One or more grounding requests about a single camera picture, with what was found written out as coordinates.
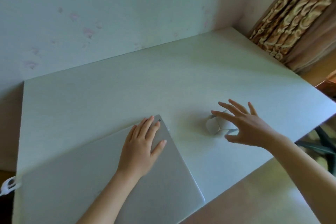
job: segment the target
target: silver laptop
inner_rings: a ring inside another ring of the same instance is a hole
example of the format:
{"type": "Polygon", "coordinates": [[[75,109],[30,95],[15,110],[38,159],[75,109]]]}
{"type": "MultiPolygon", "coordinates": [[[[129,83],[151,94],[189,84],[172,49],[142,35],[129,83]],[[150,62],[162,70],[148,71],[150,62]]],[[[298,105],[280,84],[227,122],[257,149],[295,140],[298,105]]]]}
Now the silver laptop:
{"type": "MultiPolygon", "coordinates": [[[[161,128],[153,148],[164,139],[166,147],[126,199],[117,224],[175,224],[205,203],[160,115],[154,123],[157,120],[161,120],[161,128]]],[[[24,175],[24,223],[76,223],[115,173],[130,129],[89,143],[24,175]]]]}

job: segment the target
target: tabletop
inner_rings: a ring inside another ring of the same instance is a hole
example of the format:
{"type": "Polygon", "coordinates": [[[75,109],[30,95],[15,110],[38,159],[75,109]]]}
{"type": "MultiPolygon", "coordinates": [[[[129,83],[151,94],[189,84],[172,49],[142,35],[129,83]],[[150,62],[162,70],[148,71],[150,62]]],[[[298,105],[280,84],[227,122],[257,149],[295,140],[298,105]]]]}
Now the tabletop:
{"type": "MultiPolygon", "coordinates": [[[[252,102],[292,141],[336,113],[333,101],[227,28],[26,81],[17,177],[160,114],[209,202],[271,158],[206,131],[210,110],[229,98],[252,102]]],[[[20,211],[18,190],[13,223],[20,211]]]]}

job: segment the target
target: hand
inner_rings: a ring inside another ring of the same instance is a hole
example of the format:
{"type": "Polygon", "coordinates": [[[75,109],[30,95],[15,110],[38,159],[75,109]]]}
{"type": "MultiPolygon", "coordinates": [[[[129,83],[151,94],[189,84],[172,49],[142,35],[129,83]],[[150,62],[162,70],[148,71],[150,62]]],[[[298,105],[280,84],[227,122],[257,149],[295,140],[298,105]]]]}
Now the hand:
{"type": "Polygon", "coordinates": [[[154,116],[144,118],[138,126],[131,128],[121,151],[117,173],[123,173],[138,181],[150,171],[167,142],[159,142],[151,152],[155,133],[160,128],[160,122],[149,128],[153,120],[154,116]]]}
{"type": "Polygon", "coordinates": [[[232,122],[239,129],[239,133],[236,136],[225,135],[225,138],[229,142],[259,146],[267,149],[274,141],[284,138],[283,135],[276,132],[258,117],[257,112],[250,102],[248,102],[250,112],[241,104],[231,99],[229,99],[229,103],[231,103],[231,105],[218,102],[220,106],[228,109],[234,116],[224,112],[211,111],[212,114],[232,122]]]}

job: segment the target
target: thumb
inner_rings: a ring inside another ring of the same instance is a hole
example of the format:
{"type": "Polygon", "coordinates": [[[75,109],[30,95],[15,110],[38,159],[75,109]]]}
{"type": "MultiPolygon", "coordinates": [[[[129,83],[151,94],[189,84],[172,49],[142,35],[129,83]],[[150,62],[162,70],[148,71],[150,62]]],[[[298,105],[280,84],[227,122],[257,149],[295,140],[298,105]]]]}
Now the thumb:
{"type": "Polygon", "coordinates": [[[238,136],[233,135],[225,135],[224,136],[226,140],[228,140],[230,143],[238,143],[238,136]]]}
{"type": "Polygon", "coordinates": [[[162,140],[161,142],[159,142],[157,144],[157,146],[151,152],[150,156],[152,157],[152,159],[153,159],[154,162],[158,159],[158,157],[162,153],[163,148],[165,147],[166,143],[167,143],[167,140],[162,140]]]}

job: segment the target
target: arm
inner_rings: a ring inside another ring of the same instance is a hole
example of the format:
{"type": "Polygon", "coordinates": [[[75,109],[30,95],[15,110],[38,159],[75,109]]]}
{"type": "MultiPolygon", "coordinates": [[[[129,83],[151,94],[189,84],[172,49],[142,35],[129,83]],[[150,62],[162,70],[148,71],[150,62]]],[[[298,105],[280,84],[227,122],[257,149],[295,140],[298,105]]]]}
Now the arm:
{"type": "Polygon", "coordinates": [[[322,224],[336,223],[336,179],[316,163],[287,137],[279,134],[258,117],[248,103],[250,112],[237,102],[219,102],[228,113],[211,111],[239,128],[236,136],[226,135],[229,142],[262,147],[268,150],[283,166],[307,204],[322,224]]]}
{"type": "Polygon", "coordinates": [[[126,137],[115,175],[77,224],[114,223],[128,194],[138,180],[150,171],[166,144],[165,140],[161,141],[151,152],[155,133],[160,128],[159,122],[150,128],[153,120],[151,116],[132,127],[126,137]]]}

